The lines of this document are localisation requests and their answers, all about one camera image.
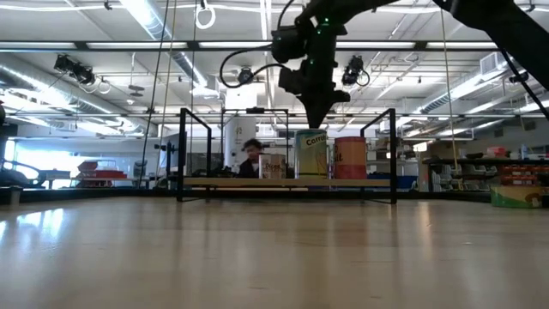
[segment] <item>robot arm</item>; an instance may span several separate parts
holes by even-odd
[[[549,34],[513,0],[433,0],[468,27],[485,31],[508,51],[541,85],[549,89]],[[282,69],[279,87],[296,94],[305,106],[311,128],[318,128],[331,106],[350,96],[332,82],[336,37],[354,16],[396,0],[312,0],[294,26],[273,31],[273,58],[307,59],[299,70]],[[313,26],[311,19],[317,20]]]

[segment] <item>wooden floor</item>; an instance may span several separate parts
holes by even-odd
[[[549,308],[549,212],[110,198],[0,211],[0,308]]]

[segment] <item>man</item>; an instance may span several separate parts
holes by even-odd
[[[263,151],[263,145],[252,138],[244,144],[242,149],[248,155],[248,160],[240,165],[239,178],[259,179],[259,155]]]

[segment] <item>ceiling beam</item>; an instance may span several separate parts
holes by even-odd
[[[43,41],[3,40],[0,52],[168,52],[171,42],[156,41]],[[234,52],[257,48],[270,52],[270,40],[174,40],[173,52]],[[338,52],[444,52],[443,42],[401,40],[341,40]],[[448,52],[497,52],[489,41],[454,40],[446,42]]]

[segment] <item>orange canister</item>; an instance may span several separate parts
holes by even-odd
[[[366,139],[364,137],[335,139],[335,178],[366,179]]]

